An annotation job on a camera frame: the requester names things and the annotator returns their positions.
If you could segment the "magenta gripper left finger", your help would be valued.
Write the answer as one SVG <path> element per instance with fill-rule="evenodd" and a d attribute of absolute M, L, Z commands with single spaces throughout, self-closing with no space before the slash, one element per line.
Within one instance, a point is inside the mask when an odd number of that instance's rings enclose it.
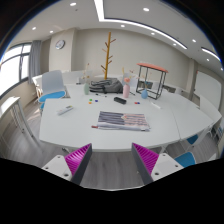
<path fill-rule="evenodd" d="M 56 155 L 43 170 L 79 185 L 92 155 L 92 144 L 87 144 L 66 156 Z"/>

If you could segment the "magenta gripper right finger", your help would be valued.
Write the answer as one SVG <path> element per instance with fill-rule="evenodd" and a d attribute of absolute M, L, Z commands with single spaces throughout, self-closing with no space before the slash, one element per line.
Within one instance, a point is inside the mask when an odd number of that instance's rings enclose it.
<path fill-rule="evenodd" d="M 145 185 L 183 169 L 166 153 L 157 154 L 136 143 L 132 144 L 131 151 Z"/>

